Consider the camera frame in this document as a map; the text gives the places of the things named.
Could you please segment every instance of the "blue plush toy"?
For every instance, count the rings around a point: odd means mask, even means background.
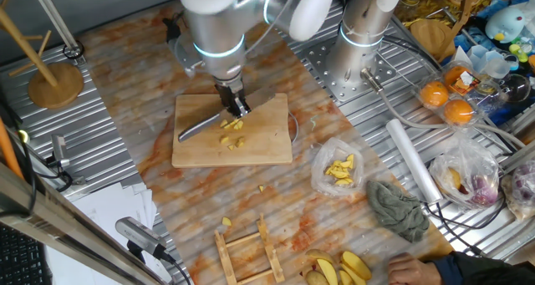
[[[520,9],[504,8],[488,20],[485,32],[490,39],[496,39],[500,43],[510,43],[524,28],[525,20]]]

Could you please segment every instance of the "rag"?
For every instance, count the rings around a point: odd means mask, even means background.
[[[418,198],[406,196],[400,188],[386,181],[369,181],[366,193],[381,226],[409,242],[422,240],[429,220]]]

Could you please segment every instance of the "wooden rack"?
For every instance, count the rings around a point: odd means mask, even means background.
[[[42,35],[23,35],[5,11],[8,1],[2,0],[0,3],[0,29],[11,35],[31,61],[11,71],[9,76],[13,77],[35,65],[38,72],[29,81],[28,97],[36,105],[56,109],[73,102],[84,88],[84,77],[72,64],[56,63],[47,66],[41,57],[52,32],[48,31],[44,38]],[[28,40],[38,39],[42,39],[43,42],[36,53]]]
[[[241,237],[231,242],[225,242],[223,235],[219,234],[217,230],[214,231],[216,234],[217,251],[219,252],[219,257],[221,258],[221,264],[223,265],[223,271],[225,272],[225,278],[227,279],[228,285],[243,285],[270,274],[273,274],[277,283],[284,281],[283,269],[281,268],[281,264],[277,258],[277,250],[275,250],[273,247],[273,243],[269,237],[269,230],[266,226],[266,222],[264,221],[263,213],[260,214],[260,220],[257,221],[257,226],[258,232]],[[262,238],[264,248],[266,249],[267,259],[269,260],[271,268],[238,281],[236,280],[236,275],[234,274],[234,269],[232,268],[231,258],[228,256],[227,248],[247,242],[256,237]]]

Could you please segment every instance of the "metal table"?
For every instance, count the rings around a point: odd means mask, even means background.
[[[419,196],[420,192],[415,186],[408,167],[384,127],[385,123],[393,116],[388,112],[380,97],[365,87],[356,90],[351,88],[334,89],[331,83],[324,81],[324,74],[317,67],[314,67],[316,64],[321,69],[317,61],[313,63],[310,61],[312,59],[310,57],[311,50],[322,50],[322,47],[325,47],[325,51],[327,51],[329,45],[326,42],[336,36],[341,16],[341,5],[334,3],[320,32],[306,43],[296,43],[285,34],[281,33],[281,35],[288,42],[289,47],[302,59],[305,67],[318,80],[318,85],[329,91],[333,102],[340,107],[355,129],[372,146],[392,173],[408,191]],[[407,30],[396,19],[390,23],[387,34],[408,40],[412,39]],[[51,64],[67,61],[62,54],[62,49],[59,47],[46,52],[43,56],[44,62]],[[384,82],[385,91],[396,109],[407,119],[422,123],[441,122],[440,118],[423,108],[411,92],[412,86],[409,81],[415,82],[429,73],[422,61],[404,49],[387,43],[382,44],[380,53],[384,57],[383,64],[386,67],[383,71],[385,73],[383,81],[392,77]],[[69,199],[79,198],[118,181],[123,186],[142,182],[87,68],[84,65],[79,67],[84,76],[85,86],[83,92],[72,104],[62,109],[41,109],[29,100],[27,94],[28,81],[35,69],[29,69],[14,78],[8,77],[9,71],[27,62],[28,60],[24,59],[1,67],[0,86],[3,88],[10,105],[24,119],[22,128],[28,132],[31,138],[30,145],[39,155],[44,158],[51,155],[50,134],[65,134],[71,157],[71,166],[68,167],[67,172],[73,176],[84,176],[87,181],[83,186],[75,186],[66,191],[66,196]],[[449,130],[407,128],[407,133],[420,152],[422,160],[426,163],[441,153],[451,136]],[[471,137],[488,148],[499,162],[507,162],[507,156],[504,154],[509,151],[495,135],[473,131]],[[475,225],[485,221],[496,208],[492,207],[479,213],[463,214],[458,213],[455,205],[448,201],[441,202],[441,206],[446,218]],[[457,251],[467,252],[466,247],[447,232],[440,221],[433,217],[431,220]],[[507,259],[518,248],[535,237],[535,223],[533,221],[515,222],[512,213],[507,210],[503,211],[491,225],[483,230],[466,232],[462,228],[451,227],[464,240],[477,245],[488,256],[498,259]],[[171,255],[180,259],[171,236],[159,215],[156,216],[154,230],[167,240]],[[182,279],[176,268],[171,265],[166,265],[166,268],[175,280]]]

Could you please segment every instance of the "purple vegetable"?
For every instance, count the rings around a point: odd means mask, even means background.
[[[484,176],[473,176],[471,185],[474,192],[472,201],[478,205],[490,206],[498,199],[498,186],[489,183]]]
[[[512,196],[523,205],[535,205],[535,160],[520,165],[512,178]]]

